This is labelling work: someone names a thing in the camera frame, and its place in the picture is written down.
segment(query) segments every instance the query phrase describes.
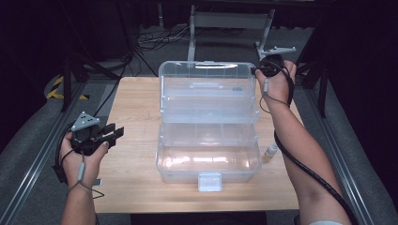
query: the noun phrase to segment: box latch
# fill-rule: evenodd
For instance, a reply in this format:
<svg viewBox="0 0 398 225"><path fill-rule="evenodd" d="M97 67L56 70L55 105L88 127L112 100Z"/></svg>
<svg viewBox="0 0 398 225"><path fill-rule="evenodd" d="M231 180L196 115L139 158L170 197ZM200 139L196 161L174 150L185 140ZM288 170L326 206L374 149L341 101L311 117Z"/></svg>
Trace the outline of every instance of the box latch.
<svg viewBox="0 0 398 225"><path fill-rule="evenodd" d="M222 191L222 174L219 172L201 172L198 175L199 191Z"/></svg>

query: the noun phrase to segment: wire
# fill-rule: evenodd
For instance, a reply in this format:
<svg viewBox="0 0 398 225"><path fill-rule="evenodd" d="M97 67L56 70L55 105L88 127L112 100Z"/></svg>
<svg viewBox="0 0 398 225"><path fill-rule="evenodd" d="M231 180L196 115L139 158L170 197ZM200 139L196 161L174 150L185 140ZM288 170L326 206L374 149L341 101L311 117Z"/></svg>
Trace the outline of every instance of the wire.
<svg viewBox="0 0 398 225"><path fill-rule="evenodd" d="M65 159L70 153L72 153L74 150L75 150L75 149L73 148L72 150L68 151L68 152L62 157L61 163L60 163L61 167L62 167L62 165L63 165L63 163L64 163L64 159Z"/></svg>
<svg viewBox="0 0 398 225"><path fill-rule="evenodd" d="M275 142L277 143L278 147L281 149L281 152L287 156L293 163L295 163L300 169L305 171L307 174L309 174L316 182L318 182L325 190L328 191L328 193L333 196L333 198L343 207L345 212L347 213L349 219L351 220L351 223L358 224L357 219L352 212L352 210L349 208L348 204L345 202L343 197L334 189L327 181L325 181L320 175L318 175L316 172L308 168L306 165L301 163L298 159L293 157L282 145L281 141L278 138L278 135L276 132L274 132L274 137L275 137Z"/></svg>
<svg viewBox="0 0 398 225"><path fill-rule="evenodd" d="M96 214L96 225L100 225L99 216Z"/></svg>
<svg viewBox="0 0 398 225"><path fill-rule="evenodd" d="M107 67L106 69L109 70L109 71L115 71L117 69L125 67L130 62L131 62L131 60L128 60L126 62L123 62L123 63L119 64L119 65L116 65L116 66L113 66L113 67ZM96 70L94 68L91 68L91 67L85 67L85 70L87 70L90 73L100 73L100 71L98 71L98 70Z"/></svg>
<svg viewBox="0 0 398 225"><path fill-rule="evenodd" d="M67 132L68 132L68 130L73 126L73 124L74 124L74 121L73 122L71 122L71 123L69 123L69 124L67 124L65 127L64 127L64 130L62 131L62 135L61 135L61 137L59 138L59 140L58 140L58 145L56 146L56 149L55 149L55 166L62 166L62 160L63 160L63 158L62 158L62 160L61 160L61 164L59 163L59 152L60 152L60 149L61 149L61 145L62 145L62 141L64 140L64 136L65 136L65 134L67 134Z"/></svg>
<svg viewBox="0 0 398 225"><path fill-rule="evenodd" d="M134 72L132 71L130 64L129 64L129 69L130 69L130 72L131 72L131 76L132 77L136 77L136 76L134 76Z"/></svg>
<svg viewBox="0 0 398 225"><path fill-rule="evenodd" d="M123 78L123 73L125 72L125 70L126 70L126 66L123 67L123 70L122 70L122 72L120 73L120 78ZM99 106L99 108L96 110L96 112L94 112L94 115L93 115L94 117L97 116L97 114L100 112L100 110L102 109L102 107L105 105L105 103L106 103L106 102L108 101L108 99L111 97L112 93L115 91L116 87L119 85L120 80L121 80L121 79L118 79L118 80L116 81L114 87L113 87L112 90L111 90L111 93L109 93L108 97L107 97L105 100L103 100L102 104Z"/></svg>
<svg viewBox="0 0 398 225"><path fill-rule="evenodd" d="M154 37L151 33L143 33L140 36L145 36L145 37L138 37L138 44L140 45L139 48L142 51L153 51L153 50L159 50L169 43L176 43L182 39L188 40L187 38L184 37L188 33L189 28L190 27L187 26L184 29L177 31L176 35L172 34L172 30L169 30L168 34L165 36L163 34L165 34L166 32L163 31L157 37ZM143 46L143 44L150 44L150 43L152 44L151 47Z"/></svg>
<svg viewBox="0 0 398 225"><path fill-rule="evenodd" d="M147 61L144 59L143 56L141 56L141 54L139 54L137 51L135 51L137 53L137 55L144 61L144 63L146 63L146 65L149 67L149 69L153 72L153 74L156 77L159 77L159 75L152 69L152 67L147 63Z"/></svg>
<svg viewBox="0 0 398 225"><path fill-rule="evenodd" d="M71 152L73 152L73 151L74 151L74 149L70 150L66 155L64 155L64 156L62 157L62 160L64 160L64 158L65 158L67 155L69 155ZM82 163L84 163L84 152L82 152ZM88 189L88 190L94 191L94 192L96 192L96 193L99 194L99 196L93 197L93 199L98 199L98 198L101 198L101 197L104 197L104 196L105 196L105 194L103 194L102 192L97 191L97 190L95 190L95 189L93 189L93 188L91 188L91 187L87 187L85 184L82 183L82 180L78 180L78 181L76 182L76 184L74 184L74 185L68 190L68 195L69 195L69 193L70 193L74 188L76 188L78 185L81 185L83 188L86 188L86 189Z"/></svg>
<svg viewBox="0 0 398 225"><path fill-rule="evenodd" d="M274 100L274 101L278 101L278 102L280 102L280 103L286 105L287 107L290 107L289 104L287 104L286 102L281 101L281 100L278 100L277 98L271 97L271 96L270 96L269 94L267 94L267 93L265 93L263 96L267 96L268 98L271 98L271 99Z"/></svg>
<svg viewBox="0 0 398 225"><path fill-rule="evenodd" d="M136 58L136 59L137 59L137 62L138 62L138 68L140 70L135 74L135 77L137 77L143 71L143 69L141 68L141 60L139 58Z"/></svg>
<svg viewBox="0 0 398 225"><path fill-rule="evenodd" d="M264 99L264 96L265 96L265 95L266 95L266 94L262 95L261 98L260 98L260 101L259 101L260 108L261 108L262 111L264 111L264 112L266 112L266 113L271 113L270 111L267 111L266 109L264 109L264 108L263 108L263 105L261 104L261 103L263 102L263 99Z"/></svg>

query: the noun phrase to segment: plastic storage box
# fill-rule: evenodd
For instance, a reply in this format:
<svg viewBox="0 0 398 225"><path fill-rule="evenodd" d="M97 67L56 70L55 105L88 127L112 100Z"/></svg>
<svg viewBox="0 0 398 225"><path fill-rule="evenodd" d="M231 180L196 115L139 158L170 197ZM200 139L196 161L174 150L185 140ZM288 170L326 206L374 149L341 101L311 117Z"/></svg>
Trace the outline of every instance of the plastic storage box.
<svg viewBox="0 0 398 225"><path fill-rule="evenodd" d="M254 124L254 65L165 62L160 67L161 117L156 164L163 181L221 190L261 168Z"/></svg>

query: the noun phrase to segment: black cable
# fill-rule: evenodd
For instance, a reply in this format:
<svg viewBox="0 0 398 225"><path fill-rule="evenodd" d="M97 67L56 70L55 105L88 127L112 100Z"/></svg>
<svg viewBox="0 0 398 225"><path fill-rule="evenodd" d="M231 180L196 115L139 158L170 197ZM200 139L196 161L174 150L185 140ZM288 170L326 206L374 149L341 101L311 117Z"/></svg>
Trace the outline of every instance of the black cable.
<svg viewBox="0 0 398 225"><path fill-rule="evenodd" d="M134 72L132 71L130 64L129 64L129 69L130 69L130 72L131 72L131 76L132 76L132 77L135 77L135 76L134 76Z"/></svg>
<svg viewBox="0 0 398 225"><path fill-rule="evenodd" d="M285 67L281 68L276 64L273 64L271 62L268 62L270 64L272 64L274 67L276 67L277 69L279 69L283 75L286 78L286 81L289 85L289 97L287 100L288 105L290 106L290 103L293 100L293 91L294 91L294 83L292 81L292 79L290 78L290 74L287 70L284 70ZM293 157L286 148L284 148L284 146L282 145L281 141L278 138L278 135L276 133L276 131L274 131L274 138L275 138L275 142L277 143L278 147L281 149L281 152L286 155L293 163L295 163L300 169L302 169L304 172L306 172L307 174L309 174L316 182L318 182L328 193L330 193L331 196L333 196L333 198L343 207L343 209L345 210L345 212L347 213L351 223L353 225L357 225L359 224L357 221L357 218L355 217L354 213L352 212L351 208L348 206L348 204L345 202L345 200L343 199L343 197L327 182L325 181L320 175L318 175L316 172L314 172L313 170L311 170L310 168L308 168L307 166L305 166L303 163L301 163L298 159L296 159L295 157Z"/></svg>
<svg viewBox="0 0 398 225"><path fill-rule="evenodd" d="M131 62L131 57L128 60L124 61L123 63L121 63L119 65L112 66L112 67L106 67L106 69L109 70L109 71L115 71L115 70L118 70L120 68L125 67L130 62ZM94 68L91 68L91 67L85 67L85 70L87 70L87 72L90 72L90 73L101 73L100 71L98 71L98 70L96 70Z"/></svg>
<svg viewBox="0 0 398 225"><path fill-rule="evenodd" d="M120 73L120 79L116 80L116 83L115 83L114 87L112 88L111 93L109 93L108 97L105 100L103 100L102 104L99 106L99 108L96 110L96 112L94 112L94 115L93 115L94 117L97 116L100 109L102 109L102 107L105 105L106 101L108 101L108 99L111 97L112 93L115 91L116 87L119 85L120 80L123 78L123 73L125 72L125 70L126 70L126 66L123 67L123 70Z"/></svg>
<svg viewBox="0 0 398 225"><path fill-rule="evenodd" d="M61 167L63 166L64 159L65 159L67 156L69 156L69 154L72 153L74 150L75 150L75 149L72 149L72 150L68 151L68 152L62 157L61 163L60 163Z"/></svg>
<svg viewBox="0 0 398 225"><path fill-rule="evenodd" d="M112 71L106 69L105 67L102 67L101 65L99 65L98 63L84 57L81 54L75 53L74 54L76 57L78 57L79 60L81 60L83 63L91 66L92 68L96 69L97 71L101 72L102 74L104 74L105 76L113 79L113 80L118 80L120 79L120 76L114 74Z"/></svg>
<svg viewBox="0 0 398 225"><path fill-rule="evenodd" d="M55 149L55 166L56 167L59 167L59 166L61 166L61 163L62 163L62 160L61 160L61 162L59 161L59 152L60 152L60 149L61 149L61 145L62 145L62 142L63 142L63 140L64 140L64 136L65 136L65 134L67 134L67 132L70 130L70 128L73 126L73 124L74 124L74 121L73 122L71 122L71 123L69 123L69 124L67 124L65 127L64 127L64 130L62 131L62 135L61 135L61 137L59 138L59 140L58 140L58 145L56 146L57 148Z"/></svg>
<svg viewBox="0 0 398 225"><path fill-rule="evenodd" d="M139 48L145 51L153 51L153 50L159 50L164 46L166 46L167 44L179 42L181 39L184 39L186 34L189 32L188 28L189 26L182 30L175 31L174 33L172 33L172 30L169 30L166 36L163 36L163 34L165 34L165 31L161 32L161 34L158 35L157 37L154 37L151 33L143 33L140 36L150 35L150 37L144 37L144 38L138 37L139 40L138 42L140 44ZM152 47L142 46L151 42L153 42Z"/></svg>
<svg viewBox="0 0 398 225"><path fill-rule="evenodd" d="M96 225L100 225L99 216L96 214Z"/></svg>
<svg viewBox="0 0 398 225"><path fill-rule="evenodd" d="M132 74L133 77L138 77L138 75L143 71L143 69L141 68L141 60L140 60L139 58L137 58L137 57L136 57L136 59L137 59L138 68L139 68L139 70L138 70L137 73L134 74L133 71L132 71L132 68L131 68L130 65L129 65L130 71L131 71L131 74Z"/></svg>
<svg viewBox="0 0 398 225"><path fill-rule="evenodd" d="M267 111L266 109L264 109L263 105L261 104L263 99L264 99L264 96L265 95L262 95L261 98L260 98L260 101L258 102L260 104L260 108L261 108L262 111L264 111L266 113L271 113L270 111Z"/></svg>
<svg viewBox="0 0 398 225"><path fill-rule="evenodd" d="M141 54L139 54L137 51L135 51L136 53L137 53L137 55L144 61L144 63L146 63L146 65L149 67L149 69L153 72L153 74L156 76L156 77L159 77L159 75L158 75L158 73L156 73L153 69L152 69L152 67L147 63L147 61L144 59L144 57L143 56L141 56Z"/></svg>

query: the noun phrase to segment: finger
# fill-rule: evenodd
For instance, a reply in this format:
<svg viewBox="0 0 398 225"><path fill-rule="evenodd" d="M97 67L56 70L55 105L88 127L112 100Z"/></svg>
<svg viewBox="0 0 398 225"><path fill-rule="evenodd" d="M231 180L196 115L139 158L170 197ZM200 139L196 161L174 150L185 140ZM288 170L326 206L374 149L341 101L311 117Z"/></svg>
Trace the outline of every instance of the finger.
<svg viewBox="0 0 398 225"><path fill-rule="evenodd" d="M93 155L91 157L101 161L103 159L103 157L105 156L105 154L108 152L108 147L109 147L109 143L103 142L102 144L99 145L99 147L97 148L97 150L93 153Z"/></svg>
<svg viewBox="0 0 398 225"><path fill-rule="evenodd" d="M287 68L287 70L289 71L290 74L290 78L293 80L293 82L295 81L296 78L296 64L294 64L291 61L284 61L284 66Z"/></svg>
<svg viewBox="0 0 398 225"><path fill-rule="evenodd" d="M66 154L68 151L72 149L72 144L70 143L70 139L72 137L72 133L68 132L65 136L64 139L62 140L62 145L61 145L61 154Z"/></svg>
<svg viewBox="0 0 398 225"><path fill-rule="evenodd" d="M264 83L264 80L266 79L266 76L260 69L255 70L255 77L260 83Z"/></svg>
<svg viewBox="0 0 398 225"><path fill-rule="evenodd" d="M71 140L72 139L72 132L67 132L64 136L64 139Z"/></svg>

